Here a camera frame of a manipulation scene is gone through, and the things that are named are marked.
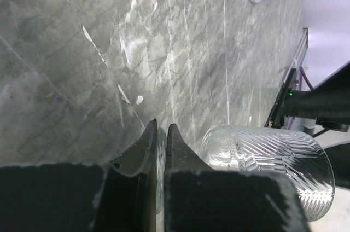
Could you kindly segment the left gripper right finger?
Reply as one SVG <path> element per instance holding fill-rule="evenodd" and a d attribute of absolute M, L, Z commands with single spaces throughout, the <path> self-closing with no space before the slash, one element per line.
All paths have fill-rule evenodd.
<path fill-rule="evenodd" d="M 167 133 L 165 231 L 309 231 L 291 180 L 276 172 L 217 171 Z"/>

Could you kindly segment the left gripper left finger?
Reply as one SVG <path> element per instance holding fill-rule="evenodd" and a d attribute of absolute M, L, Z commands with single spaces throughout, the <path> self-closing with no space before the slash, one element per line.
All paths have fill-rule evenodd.
<path fill-rule="evenodd" d="M 158 125 L 106 163 L 1 165 L 1 231 L 155 231 Z"/>

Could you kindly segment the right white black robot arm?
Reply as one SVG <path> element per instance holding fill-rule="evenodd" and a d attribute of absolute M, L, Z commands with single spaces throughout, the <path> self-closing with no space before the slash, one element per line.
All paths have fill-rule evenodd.
<path fill-rule="evenodd" d="M 336 124 L 349 125 L 349 64 L 311 91 L 293 91 L 283 103 L 282 111 L 292 117 L 317 119 L 333 130 Z M 335 185 L 349 189 L 349 142 L 328 147 Z"/>

